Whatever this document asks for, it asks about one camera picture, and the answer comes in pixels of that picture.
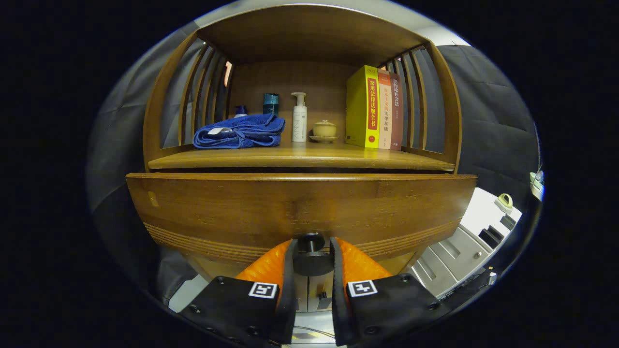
white cabinet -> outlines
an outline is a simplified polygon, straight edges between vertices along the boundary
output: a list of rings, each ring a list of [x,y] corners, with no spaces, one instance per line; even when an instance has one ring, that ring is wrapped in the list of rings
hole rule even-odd
[[[488,257],[488,252],[460,227],[453,236],[430,246],[430,249],[459,281]]]
[[[495,205],[495,199],[491,193],[475,188],[454,235],[431,245],[412,266],[410,272],[436,298],[445,296],[475,274],[509,237],[510,229],[501,223],[505,213]],[[509,216],[518,222],[522,213],[514,208]],[[479,237],[490,225],[503,236],[494,249]]]
[[[430,248],[426,248],[412,270],[415,278],[434,296],[457,283],[457,279],[449,272],[447,266]]]

saucer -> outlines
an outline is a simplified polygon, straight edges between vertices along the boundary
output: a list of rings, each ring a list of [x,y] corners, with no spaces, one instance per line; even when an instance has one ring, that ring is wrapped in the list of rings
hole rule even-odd
[[[309,136],[309,138],[312,140],[318,141],[318,142],[322,142],[322,143],[328,143],[336,139],[339,139],[338,137],[319,137],[319,136]]]

black knob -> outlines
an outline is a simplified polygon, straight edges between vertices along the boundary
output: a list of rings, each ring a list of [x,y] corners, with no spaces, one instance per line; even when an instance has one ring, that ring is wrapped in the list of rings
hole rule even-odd
[[[318,232],[307,233],[298,239],[293,259],[295,273],[315,277],[333,271],[333,258],[320,251],[324,247],[324,237]]]

small ceramic jar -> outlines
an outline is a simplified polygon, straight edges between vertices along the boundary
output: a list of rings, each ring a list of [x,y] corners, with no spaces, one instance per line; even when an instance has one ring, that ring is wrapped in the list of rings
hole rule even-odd
[[[319,137],[334,137],[336,129],[337,127],[327,120],[316,122],[313,128],[314,135]]]

folded towel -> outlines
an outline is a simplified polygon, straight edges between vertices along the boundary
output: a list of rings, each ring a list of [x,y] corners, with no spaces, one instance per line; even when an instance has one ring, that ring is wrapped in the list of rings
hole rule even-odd
[[[285,123],[283,118],[272,113],[230,118],[198,129],[194,135],[194,146],[198,149],[278,146]]]

